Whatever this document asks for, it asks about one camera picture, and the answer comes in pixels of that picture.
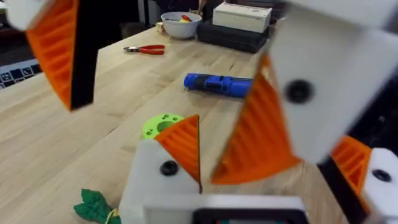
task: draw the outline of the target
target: black stripe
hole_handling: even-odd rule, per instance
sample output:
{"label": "black stripe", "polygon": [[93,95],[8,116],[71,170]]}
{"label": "black stripe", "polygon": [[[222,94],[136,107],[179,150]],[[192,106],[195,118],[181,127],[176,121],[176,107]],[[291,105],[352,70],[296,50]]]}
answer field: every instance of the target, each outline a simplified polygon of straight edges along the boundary
{"label": "black stripe", "polygon": [[337,168],[334,160],[329,157],[324,163],[319,164],[318,168],[337,199],[348,222],[350,224],[362,223],[367,217],[367,214],[359,198],[357,198],[343,174],[341,174],[340,170]]}
{"label": "black stripe", "polygon": [[101,12],[103,8],[104,0],[95,1],[95,4],[85,0],[79,3],[70,93],[71,110],[90,104],[94,100],[95,67],[102,37],[99,32],[103,28],[100,27],[101,14],[93,12]]}

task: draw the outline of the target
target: blue tool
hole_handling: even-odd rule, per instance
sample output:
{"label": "blue tool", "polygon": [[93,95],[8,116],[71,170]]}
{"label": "blue tool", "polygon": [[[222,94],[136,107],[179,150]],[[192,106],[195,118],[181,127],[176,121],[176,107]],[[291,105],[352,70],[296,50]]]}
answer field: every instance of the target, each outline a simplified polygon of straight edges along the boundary
{"label": "blue tool", "polygon": [[189,90],[201,90],[240,98],[246,96],[251,84],[251,78],[235,78],[197,73],[188,73],[184,79],[184,86]]}

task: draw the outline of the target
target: green 3d-printed ring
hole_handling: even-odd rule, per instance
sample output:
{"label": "green 3d-printed ring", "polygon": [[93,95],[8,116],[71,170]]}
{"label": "green 3d-printed ring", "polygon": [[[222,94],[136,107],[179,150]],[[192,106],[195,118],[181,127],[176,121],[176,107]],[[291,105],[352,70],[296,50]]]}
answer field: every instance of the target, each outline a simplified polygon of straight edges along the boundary
{"label": "green 3d-printed ring", "polygon": [[170,113],[154,116],[147,120],[144,127],[142,127],[142,138],[154,139],[161,131],[182,119],[184,119],[184,117]]}

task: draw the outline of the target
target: black case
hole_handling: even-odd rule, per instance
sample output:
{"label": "black case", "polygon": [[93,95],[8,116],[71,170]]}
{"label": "black case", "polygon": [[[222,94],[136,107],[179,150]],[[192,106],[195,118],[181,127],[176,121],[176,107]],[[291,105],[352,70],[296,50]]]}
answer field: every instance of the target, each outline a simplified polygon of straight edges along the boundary
{"label": "black case", "polygon": [[263,33],[232,29],[213,25],[211,21],[198,26],[197,36],[201,42],[256,53],[267,41],[269,28]]}

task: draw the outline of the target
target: wooden workbench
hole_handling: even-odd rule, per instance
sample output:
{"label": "wooden workbench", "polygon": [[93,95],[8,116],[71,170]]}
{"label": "wooden workbench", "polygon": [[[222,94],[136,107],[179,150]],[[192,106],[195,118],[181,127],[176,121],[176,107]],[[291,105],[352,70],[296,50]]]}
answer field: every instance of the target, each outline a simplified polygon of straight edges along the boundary
{"label": "wooden workbench", "polygon": [[[165,44],[165,55],[125,54],[123,47]],[[188,72],[250,77],[258,55],[174,40],[154,29],[99,51],[95,103],[69,113],[43,75],[0,91],[0,223],[86,223],[72,206],[80,189],[120,201],[141,128],[160,113],[200,115],[202,179],[211,172],[242,102],[187,92]],[[204,193],[299,195],[311,223],[343,215],[319,171],[300,164],[240,186],[204,184]]]}

